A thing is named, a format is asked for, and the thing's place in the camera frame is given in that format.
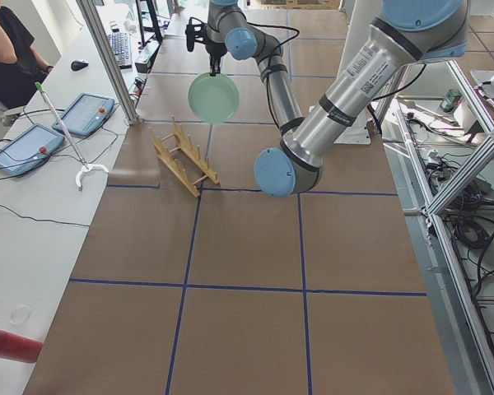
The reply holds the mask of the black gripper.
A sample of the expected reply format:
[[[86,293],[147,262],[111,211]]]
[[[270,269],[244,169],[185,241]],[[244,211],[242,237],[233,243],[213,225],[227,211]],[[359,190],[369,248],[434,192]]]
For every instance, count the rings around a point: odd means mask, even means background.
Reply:
[[[209,54],[209,73],[211,77],[221,74],[221,58],[227,54],[222,34],[210,24],[206,27],[205,48]]]

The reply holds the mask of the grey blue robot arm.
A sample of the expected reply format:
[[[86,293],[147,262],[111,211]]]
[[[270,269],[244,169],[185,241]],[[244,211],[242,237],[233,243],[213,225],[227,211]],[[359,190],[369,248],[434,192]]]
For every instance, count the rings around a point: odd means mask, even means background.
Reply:
[[[220,73],[221,58],[226,54],[239,61],[252,58],[265,86],[269,113],[280,133],[300,126],[304,116],[292,90],[281,40],[248,21],[237,1],[210,1],[203,32],[212,76]]]

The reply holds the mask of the second grey blue robot arm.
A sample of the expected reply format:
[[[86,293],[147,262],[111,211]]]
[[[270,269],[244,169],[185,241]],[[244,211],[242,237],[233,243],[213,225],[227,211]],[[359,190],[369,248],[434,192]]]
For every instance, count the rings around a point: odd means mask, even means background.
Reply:
[[[259,154],[259,188],[275,198],[311,190],[324,153],[401,67],[464,54],[469,8],[468,1],[384,1],[367,41],[318,104],[280,126],[279,145]]]

